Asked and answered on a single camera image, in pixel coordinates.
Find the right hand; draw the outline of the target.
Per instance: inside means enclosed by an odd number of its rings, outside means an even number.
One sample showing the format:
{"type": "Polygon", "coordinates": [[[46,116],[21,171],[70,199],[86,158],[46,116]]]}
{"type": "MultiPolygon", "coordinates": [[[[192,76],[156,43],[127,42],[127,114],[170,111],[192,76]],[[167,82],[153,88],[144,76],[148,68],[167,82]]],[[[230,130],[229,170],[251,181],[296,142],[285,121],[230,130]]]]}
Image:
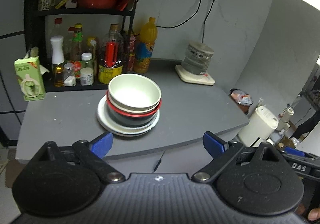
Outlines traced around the right hand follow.
{"type": "MultiPolygon", "coordinates": [[[[296,209],[297,215],[303,215],[306,212],[304,204],[300,203],[296,209]]],[[[307,220],[308,221],[318,221],[320,219],[320,208],[314,208],[308,212],[307,220]]]]}

